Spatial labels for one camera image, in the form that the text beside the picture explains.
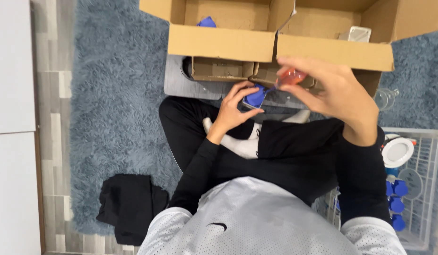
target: hand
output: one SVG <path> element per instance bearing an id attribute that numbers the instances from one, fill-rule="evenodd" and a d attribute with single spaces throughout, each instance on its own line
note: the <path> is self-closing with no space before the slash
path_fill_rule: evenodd
<path id="1" fill-rule="evenodd" d="M 292 93 L 313 112 L 336 117 L 345 122 L 344 138 L 359 146 L 376 141 L 378 107 L 358 82 L 350 67 L 320 60 L 280 57 L 282 74 L 294 67 L 321 82 L 324 91 L 312 95 L 298 85 L 282 85 L 280 90 Z"/>
<path id="2" fill-rule="evenodd" d="M 247 95 L 255 93 L 258 88 L 253 88 L 255 84 L 244 81 L 237 83 L 230 90 L 228 95 L 222 100 L 216 121 L 212 124 L 206 138 L 215 144 L 220 144 L 223 136 L 228 130 L 243 124 L 246 120 L 263 113 L 263 109 L 253 109 L 245 113 L 238 110 L 238 103 Z"/>

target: black long sleeve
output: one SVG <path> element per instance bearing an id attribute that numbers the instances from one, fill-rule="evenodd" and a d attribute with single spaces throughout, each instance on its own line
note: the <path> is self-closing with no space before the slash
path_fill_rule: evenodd
<path id="1" fill-rule="evenodd" d="M 376 217 L 391 224 L 380 150 L 383 130 L 378 127 L 376 142 L 369 147 L 351 144 L 342 136 L 339 139 L 336 172 L 342 224 L 355 217 Z"/>
<path id="2" fill-rule="evenodd" d="M 200 197 L 206 192 L 211 167 L 219 146 L 205 138 L 178 182 L 169 207 L 182 207 L 195 214 Z"/>

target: nike logo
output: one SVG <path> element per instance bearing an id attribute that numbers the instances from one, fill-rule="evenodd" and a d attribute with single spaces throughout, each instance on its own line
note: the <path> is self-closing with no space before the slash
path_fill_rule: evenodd
<path id="1" fill-rule="evenodd" d="M 221 226 L 221 227 L 223 227 L 223 231 L 225 232 L 225 230 L 227 230 L 227 225 L 225 225 L 224 223 L 209 223 L 208 225 L 206 225 L 206 226 L 209 226 L 209 225 L 217 225 L 217 226 Z"/>

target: black towel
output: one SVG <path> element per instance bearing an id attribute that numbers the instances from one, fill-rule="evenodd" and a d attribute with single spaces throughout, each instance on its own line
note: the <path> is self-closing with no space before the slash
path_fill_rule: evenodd
<path id="1" fill-rule="evenodd" d="M 153 218 L 167 207 L 169 194 L 146 175 L 117 174 L 102 183 L 96 219 L 115 227 L 116 242 L 140 246 Z"/>

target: shaggy rug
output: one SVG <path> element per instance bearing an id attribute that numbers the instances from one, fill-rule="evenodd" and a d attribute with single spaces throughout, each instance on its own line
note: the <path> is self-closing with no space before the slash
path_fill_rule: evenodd
<path id="1" fill-rule="evenodd" d="M 75 16 L 70 126 L 73 221 L 82 233 L 113 235 L 111 226 L 95 220 L 104 180 L 118 173 L 147 174 L 171 193 L 182 175 L 158 117 L 159 103 L 165 98 L 169 26 L 139 11 L 138 0 L 78 0 Z M 396 71 L 384 74 L 381 87 L 398 88 L 400 95 L 391 110 L 381 113 L 380 124 L 438 129 L 438 33 L 401 40 L 393 48 Z M 267 112 L 294 111 L 269 108 Z M 438 181 L 434 199 L 433 226 L 438 221 Z"/>

